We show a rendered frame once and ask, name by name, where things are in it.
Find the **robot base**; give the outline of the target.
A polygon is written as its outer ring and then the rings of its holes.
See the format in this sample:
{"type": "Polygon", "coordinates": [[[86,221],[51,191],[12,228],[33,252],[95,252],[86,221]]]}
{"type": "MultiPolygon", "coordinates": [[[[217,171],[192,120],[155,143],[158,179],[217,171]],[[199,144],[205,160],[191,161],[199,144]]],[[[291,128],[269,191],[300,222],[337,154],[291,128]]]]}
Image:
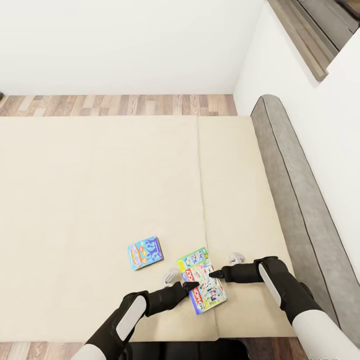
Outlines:
{"type": "Polygon", "coordinates": [[[118,360],[250,360],[244,337],[216,341],[128,342],[118,360]]]}

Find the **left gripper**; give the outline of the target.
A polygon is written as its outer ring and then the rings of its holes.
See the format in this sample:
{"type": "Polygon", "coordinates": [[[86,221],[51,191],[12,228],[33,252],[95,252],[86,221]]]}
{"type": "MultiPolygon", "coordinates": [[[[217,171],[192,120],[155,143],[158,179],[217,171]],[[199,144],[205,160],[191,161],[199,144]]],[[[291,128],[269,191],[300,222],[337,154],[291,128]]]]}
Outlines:
{"type": "Polygon", "coordinates": [[[161,309],[160,313],[166,310],[175,308],[184,298],[187,297],[188,292],[200,285],[199,282],[184,282],[183,286],[180,281],[176,282],[173,286],[162,288],[158,290],[161,309]]]}

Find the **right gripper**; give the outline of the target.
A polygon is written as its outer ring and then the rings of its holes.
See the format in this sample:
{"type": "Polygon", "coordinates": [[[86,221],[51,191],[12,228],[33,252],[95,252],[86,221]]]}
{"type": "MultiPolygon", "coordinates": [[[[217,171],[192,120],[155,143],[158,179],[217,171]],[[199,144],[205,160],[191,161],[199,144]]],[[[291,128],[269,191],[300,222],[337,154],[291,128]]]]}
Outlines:
{"type": "Polygon", "coordinates": [[[246,272],[246,263],[224,266],[220,270],[209,273],[211,278],[225,279],[226,283],[246,284],[251,282],[246,272]]]}

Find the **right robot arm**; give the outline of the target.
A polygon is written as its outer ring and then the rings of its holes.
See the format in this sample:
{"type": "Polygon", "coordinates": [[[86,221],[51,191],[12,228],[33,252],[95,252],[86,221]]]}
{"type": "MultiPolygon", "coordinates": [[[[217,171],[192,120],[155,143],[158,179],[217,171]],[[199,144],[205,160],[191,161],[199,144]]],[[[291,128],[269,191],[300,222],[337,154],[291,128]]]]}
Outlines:
{"type": "Polygon", "coordinates": [[[233,252],[231,266],[209,273],[226,283],[265,283],[282,311],[286,312],[308,360],[360,360],[360,350],[315,301],[309,287],[289,272],[278,256],[244,263],[244,254],[233,252]]]}

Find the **board game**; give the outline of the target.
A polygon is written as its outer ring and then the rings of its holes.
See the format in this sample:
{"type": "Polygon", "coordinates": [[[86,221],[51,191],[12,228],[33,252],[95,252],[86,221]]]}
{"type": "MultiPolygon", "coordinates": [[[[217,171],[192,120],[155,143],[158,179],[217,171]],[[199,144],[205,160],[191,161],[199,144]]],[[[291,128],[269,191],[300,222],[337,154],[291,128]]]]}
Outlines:
{"type": "Polygon", "coordinates": [[[129,245],[127,251],[132,271],[163,259],[156,235],[129,245]]]}
{"type": "Polygon", "coordinates": [[[177,264],[184,282],[200,283],[187,294],[191,299],[196,315],[228,298],[220,279],[209,277],[209,273],[215,272],[215,269],[205,247],[177,259],[177,264]]]}

